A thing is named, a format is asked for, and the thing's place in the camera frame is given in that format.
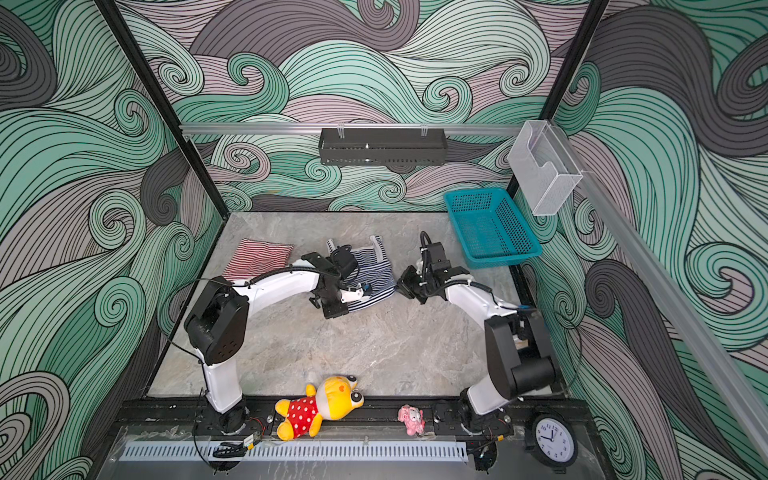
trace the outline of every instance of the wave patterned wall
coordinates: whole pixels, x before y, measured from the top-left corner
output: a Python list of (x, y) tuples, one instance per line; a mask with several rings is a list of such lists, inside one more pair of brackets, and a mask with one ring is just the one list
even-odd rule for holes
[(221, 219), (92, 0), (0, 6), (0, 477), (84, 478)]
[[(119, 0), (183, 122), (537, 118), (588, 0)], [(625, 0), (626, 8), (642, 0)], [(440, 167), (329, 167), (318, 137), (198, 136), (231, 210), (444, 210), (505, 187), (514, 138), (455, 137)]]
[[(767, 45), (768, 2), (609, 12), (555, 118), (765, 400)], [(529, 221), (524, 272), (619, 478), (768, 478), (589, 199)]]

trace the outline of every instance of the clock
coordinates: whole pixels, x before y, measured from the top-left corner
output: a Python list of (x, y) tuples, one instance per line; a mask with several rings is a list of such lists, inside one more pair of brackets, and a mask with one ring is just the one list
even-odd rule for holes
[(573, 465), (578, 445), (573, 428), (555, 412), (536, 412), (525, 426), (525, 447), (534, 458), (553, 468)]

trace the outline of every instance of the pink toy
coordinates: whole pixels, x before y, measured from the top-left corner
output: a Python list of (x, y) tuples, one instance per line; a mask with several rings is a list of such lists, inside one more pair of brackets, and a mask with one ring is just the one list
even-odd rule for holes
[(400, 411), (397, 414), (397, 419), (400, 422), (406, 424), (406, 431), (408, 435), (414, 435), (418, 433), (421, 435), (424, 433), (424, 412), (411, 407), (410, 405), (403, 405), (400, 407)]

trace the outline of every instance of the stuffed frog toy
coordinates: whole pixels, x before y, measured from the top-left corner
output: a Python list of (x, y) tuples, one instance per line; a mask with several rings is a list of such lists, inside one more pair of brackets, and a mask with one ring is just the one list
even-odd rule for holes
[(275, 405), (285, 421), (277, 427), (277, 436), (284, 442), (302, 435), (317, 435), (323, 420), (339, 420), (362, 406), (363, 397), (355, 390), (354, 376), (331, 376), (318, 389), (308, 383), (306, 396), (297, 400), (280, 400)]

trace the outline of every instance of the red and white striped cloth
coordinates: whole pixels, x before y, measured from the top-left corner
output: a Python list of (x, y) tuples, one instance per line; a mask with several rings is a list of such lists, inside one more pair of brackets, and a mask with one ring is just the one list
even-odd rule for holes
[(250, 280), (256, 275), (286, 266), (293, 245), (258, 242), (243, 238), (221, 276), (229, 280)]

